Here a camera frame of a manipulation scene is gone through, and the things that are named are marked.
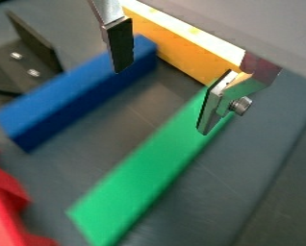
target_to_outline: metal clamp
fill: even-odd
[[[249,52],[241,69],[241,73],[228,70],[208,90],[197,123],[204,135],[210,133],[230,111],[241,116],[246,113],[253,103],[248,96],[269,87],[282,71],[280,66]]]
[[[125,16],[119,0],[87,0],[107,43],[115,72],[134,63],[133,19]]]

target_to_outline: dark gray table surface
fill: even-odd
[[[67,69],[105,49],[86,1],[2,4],[0,45],[18,37],[6,8],[55,44]],[[23,183],[34,201],[23,215],[31,232],[55,238],[61,245],[87,245],[65,211],[201,88],[161,61],[156,72],[31,155],[0,130],[0,167]],[[0,96],[0,105],[9,100]],[[305,128],[306,79],[284,71],[276,84],[256,95],[248,115],[237,117],[197,157],[121,245],[230,245]]]

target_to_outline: metal bracket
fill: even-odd
[[[228,70],[208,90],[197,123],[204,135],[210,133],[230,111],[241,116],[245,114],[253,103],[248,96],[269,87],[282,71],[280,66],[249,52],[241,69],[241,73]]]
[[[51,43],[14,12],[7,12],[21,37],[0,47],[0,93],[21,95],[63,72]]]
[[[133,19],[125,16],[119,0],[87,0],[107,43],[117,73],[134,63]]]

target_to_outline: red object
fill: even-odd
[[[50,238],[31,234],[19,213],[30,203],[18,180],[0,169],[0,246],[57,246]]]

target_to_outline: foam block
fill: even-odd
[[[22,224],[19,213],[29,205],[29,196],[18,180],[0,169],[0,245],[57,246],[50,238],[31,234]]]
[[[134,223],[233,117],[230,114],[208,136],[198,133],[196,121],[205,94],[206,91],[201,91],[86,197],[67,210],[90,245],[118,245]]]
[[[154,70],[154,42],[144,36],[137,36],[134,41],[136,62],[119,74],[105,53],[0,110],[0,126],[25,151],[33,151]]]

